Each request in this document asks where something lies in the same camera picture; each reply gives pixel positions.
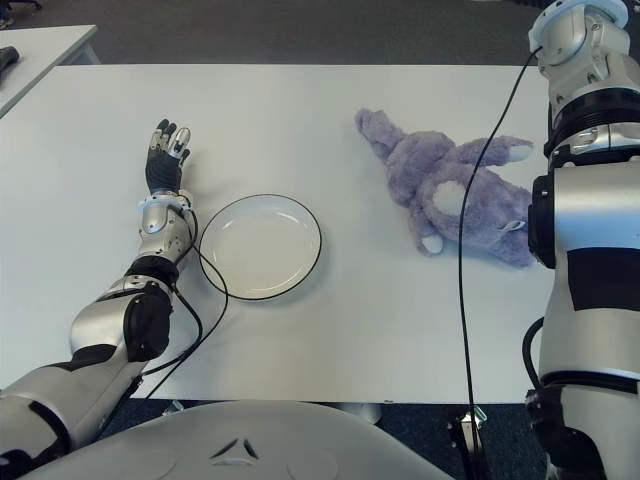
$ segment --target white table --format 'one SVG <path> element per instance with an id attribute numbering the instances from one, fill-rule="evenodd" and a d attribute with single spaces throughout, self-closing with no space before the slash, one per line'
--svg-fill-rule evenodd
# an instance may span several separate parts
<path id="1" fill-rule="evenodd" d="M 69 357 L 75 314 L 137 252 L 137 202 L 155 124 L 192 131 L 183 186 L 204 224 L 229 202 L 278 193 L 319 219 L 323 251 L 291 292 L 232 301 L 221 328 L 157 392 L 164 398 L 335 402 L 467 400 L 455 248 L 422 257 L 407 211 L 387 192 L 380 160 L 357 133 L 361 107 L 411 132 L 486 136 L 515 67 L 147 65 L 57 67 L 0 120 L 0 385 Z M 545 171 L 546 85 L 525 76 L 502 132 L 535 142 L 502 168 L 530 186 Z M 527 327 L 544 313 L 553 273 L 465 260 L 476 400 L 520 402 Z M 181 289 L 203 318 L 221 294 L 195 257 Z M 165 359 L 195 328 L 172 317 Z M 138 394 L 155 384 L 151 378 Z"/>
<path id="2" fill-rule="evenodd" d="M 20 54 L 0 79 L 0 117 L 56 65 L 99 64 L 89 43 L 97 30 L 77 25 L 0 32 L 0 48 L 14 46 Z"/>

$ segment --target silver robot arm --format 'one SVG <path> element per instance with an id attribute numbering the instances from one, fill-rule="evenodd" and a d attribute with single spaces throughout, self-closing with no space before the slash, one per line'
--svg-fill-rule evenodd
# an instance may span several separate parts
<path id="1" fill-rule="evenodd" d="M 638 477 L 640 67 L 620 0 L 554 2 L 531 30 L 549 80 L 549 157 L 530 246 L 555 269 L 532 426 L 550 478 Z"/>
<path id="2" fill-rule="evenodd" d="M 191 234 L 180 190 L 189 130 L 163 120 L 149 146 L 139 255 L 73 321 L 72 359 L 38 368 L 0 392 L 0 477 L 14 478 L 92 442 L 148 361 L 169 342 L 171 287 Z"/>

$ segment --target stuffed animal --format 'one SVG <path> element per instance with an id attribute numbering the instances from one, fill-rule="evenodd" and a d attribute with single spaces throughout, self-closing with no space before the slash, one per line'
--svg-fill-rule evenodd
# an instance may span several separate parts
<path id="1" fill-rule="evenodd" d="M 407 135 L 383 111 L 363 109 L 355 120 L 385 165 L 391 198 L 409 209 L 409 230 L 418 250 L 437 255 L 444 239 L 457 242 L 465 187 L 486 139 L 456 146 L 439 132 Z M 527 242 L 531 194 L 486 166 L 524 160 L 532 150 L 527 140 L 495 138 L 474 179 L 464 217 L 465 246 L 518 268 L 534 262 Z"/>

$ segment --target gray carpet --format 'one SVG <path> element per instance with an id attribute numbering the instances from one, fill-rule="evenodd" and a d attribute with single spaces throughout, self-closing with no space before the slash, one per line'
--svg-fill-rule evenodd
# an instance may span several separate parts
<path id="1" fill-rule="evenodd" d="M 462 0 L 41 0 L 14 6 L 13 28 L 97 24 L 103 63 L 500 64 L 524 62 L 539 13 Z M 640 15 L 628 30 L 640 58 Z M 131 400 L 112 434 L 159 415 L 166 401 Z M 457 479 L 446 422 L 452 406 L 385 405 L 382 427 Z M 493 480 L 544 477 L 522 405 L 484 407 Z"/>
<path id="2" fill-rule="evenodd" d="M 16 25 L 95 23 L 104 63 L 519 65 L 538 10 L 463 0 L 42 0 Z M 629 32 L 640 39 L 640 15 Z M 640 42 L 633 47 L 640 57 Z"/>

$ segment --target wire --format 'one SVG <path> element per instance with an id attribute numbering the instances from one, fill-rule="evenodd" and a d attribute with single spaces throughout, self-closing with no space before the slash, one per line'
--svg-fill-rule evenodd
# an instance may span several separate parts
<path id="1" fill-rule="evenodd" d="M 195 219 L 196 218 L 195 213 L 192 212 L 192 215 L 193 215 L 193 218 Z M 200 249 L 195 246 L 195 241 L 192 242 L 191 248 L 198 253 L 200 258 L 202 258 L 213 269 L 213 271 L 216 273 L 216 275 L 218 275 L 218 277 L 220 278 L 220 282 L 222 283 L 223 292 L 224 292 L 224 306 L 222 307 L 222 311 L 220 312 L 220 315 L 218 316 L 218 319 L 213 324 L 213 326 L 207 331 L 205 336 L 199 342 L 194 343 L 193 346 L 191 348 L 189 348 L 184 353 L 184 355 L 181 355 L 180 359 L 177 360 L 177 362 L 176 362 L 177 364 L 171 370 L 169 370 L 169 372 L 162 378 L 162 380 L 160 380 L 158 382 L 158 384 L 155 387 L 153 387 L 153 389 L 147 394 L 147 396 L 144 397 L 144 400 L 147 400 L 147 399 L 151 398 L 151 396 L 156 391 L 158 391 L 158 389 L 164 384 L 164 382 L 167 381 L 167 379 L 173 374 L 173 372 L 175 372 L 178 368 L 180 368 L 180 365 L 182 365 L 191 355 L 193 355 L 193 353 L 198 349 L 198 347 L 200 345 L 202 345 L 209 338 L 209 336 L 216 330 L 216 328 L 218 328 L 218 325 L 220 325 L 220 322 L 224 318 L 225 314 L 227 313 L 227 308 L 229 307 L 229 289 L 227 288 L 227 282 L 225 281 L 224 277 L 222 276 L 220 271 L 216 268 L 216 266 L 213 265 L 209 261 L 209 259 L 202 254 Z"/>
<path id="2" fill-rule="evenodd" d="M 175 262 L 176 265 L 178 265 L 180 261 L 182 261 L 182 259 L 191 251 L 191 249 L 193 248 L 193 246 L 195 245 L 198 239 L 198 217 L 195 215 L 193 210 L 189 210 L 189 213 L 191 213 L 191 219 L 193 220 L 193 233 L 191 232 L 191 227 L 187 226 L 187 228 L 189 229 L 189 238 L 191 239 L 191 243 L 189 243 L 189 248 L 187 248 L 184 252 L 182 252 L 182 254 L 176 259 L 176 262 Z M 179 362 L 180 359 L 183 356 L 187 355 L 192 348 L 195 348 L 198 342 L 202 339 L 203 327 L 202 327 L 202 320 L 200 320 L 200 316 L 196 313 L 196 311 L 193 309 L 191 304 L 182 296 L 182 294 L 180 293 L 180 290 L 178 290 L 178 286 L 175 283 L 173 285 L 170 285 L 169 288 L 176 295 L 176 297 L 178 297 L 178 300 L 180 300 L 180 303 L 184 305 L 184 307 L 191 314 L 191 317 L 193 318 L 193 320 L 196 322 L 196 326 L 198 327 L 198 335 L 196 339 L 191 343 L 191 345 L 187 347 L 187 349 L 184 350 L 180 355 L 175 357 L 173 360 L 163 363 L 162 365 L 159 365 L 150 370 L 144 371 L 142 373 L 143 377 L 146 377 L 147 375 L 152 375 L 154 373 L 158 373 L 160 370 L 164 370 L 165 368 L 170 367 L 171 365 L 174 365 L 175 363 Z"/>
<path id="3" fill-rule="evenodd" d="M 176 259 L 176 265 L 178 265 L 182 261 L 182 259 L 187 256 L 198 239 L 198 217 L 193 210 L 189 210 L 189 213 L 191 213 L 191 219 L 193 220 L 193 235 L 191 234 L 191 228 L 189 228 L 189 237 L 191 238 L 191 243 L 189 244 L 189 248 L 182 252 L 182 254 Z"/>
<path id="4" fill-rule="evenodd" d="M 122 396 L 118 400 L 118 403 L 116 403 L 116 406 L 113 407 L 109 416 L 107 416 L 106 420 L 102 422 L 102 425 L 98 428 L 98 432 L 93 437 L 94 441 L 97 441 L 98 439 L 100 439 L 100 436 L 102 436 L 102 434 L 106 432 L 107 428 L 109 428 L 109 425 L 111 425 L 111 422 L 113 422 L 113 419 L 116 417 L 117 413 L 120 411 L 123 405 L 127 402 L 127 400 L 129 400 L 131 395 L 133 395 L 133 393 L 138 389 L 138 386 L 140 386 L 141 382 L 142 382 L 142 376 L 140 375 L 138 375 L 137 377 L 134 377 L 131 380 L 129 387 L 127 387 L 127 389 L 122 393 Z"/>
<path id="5" fill-rule="evenodd" d="M 524 368 L 527 370 L 527 375 L 529 375 L 529 378 L 531 379 L 533 388 L 538 392 L 542 391 L 542 384 L 540 383 L 538 372 L 536 372 L 536 369 L 533 366 L 533 361 L 531 360 L 531 343 L 533 342 L 536 333 L 538 333 L 542 328 L 543 323 L 544 317 L 536 320 L 533 325 L 529 327 L 527 333 L 524 334 L 524 338 L 522 339 L 522 360 L 524 361 Z"/>
<path id="6" fill-rule="evenodd" d="M 469 354 L 469 337 L 467 333 L 467 317 L 466 317 L 466 312 L 464 308 L 464 290 L 463 290 L 463 281 L 462 281 L 462 238 L 463 238 L 463 229 L 464 229 L 464 212 L 467 206 L 467 200 L 469 198 L 469 192 L 471 190 L 473 180 L 475 179 L 476 173 L 480 168 L 480 164 L 482 163 L 484 154 L 489 148 L 491 141 L 496 136 L 496 133 L 498 132 L 498 129 L 502 125 L 504 118 L 507 116 L 507 112 L 509 111 L 509 107 L 511 106 L 511 102 L 513 101 L 513 97 L 515 96 L 516 91 L 518 90 L 518 86 L 520 85 L 520 81 L 522 80 L 522 77 L 524 76 L 524 73 L 526 72 L 527 67 L 531 63 L 531 60 L 533 60 L 533 58 L 535 57 L 536 53 L 538 53 L 541 49 L 542 47 L 533 51 L 527 58 L 527 61 L 525 62 L 525 64 L 522 66 L 522 69 L 518 74 L 518 78 L 516 79 L 516 83 L 514 84 L 513 89 L 511 90 L 511 94 L 509 95 L 509 99 L 507 100 L 507 104 L 504 107 L 504 111 L 502 112 L 502 115 L 500 116 L 498 123 L 493 129 L 493 132 L 491 132 L 491 135 L 487 139 L 487 142 L 484 144 L 484 147 L 482 148 L 482 151 L 478 156 L 478 160 L 476 161 L 473 167 L 473 172 L 471 173 L 471 177 L 469 178 L 469 182 L 467 183 L 467 186 L 464 191 L 464 197 L 462 199 L 462 208 L 460 209 L 460 224 L 458 229 L 458 293 L 460 296 L 460 321 L 462 325 L 462 341 L 464 343 L 464 360 L 465 360 L 465 368 L 467 373 L 467 391 L 469 393 L 469 410 L 470 410 L 469 414 L 471 415 L 471 433 L 473 437 L 473 453 L 475 458 L 478 457 L 478 426 L 476 425 L 475 401 L 473 399 L 471 358 Z M 473 477 L 479 478 L 478 471 L 477 471 L 477 468 L 478 468 L 477 462 L 474 462 L 474 465 L 475 467 L 474 467 Z"/>

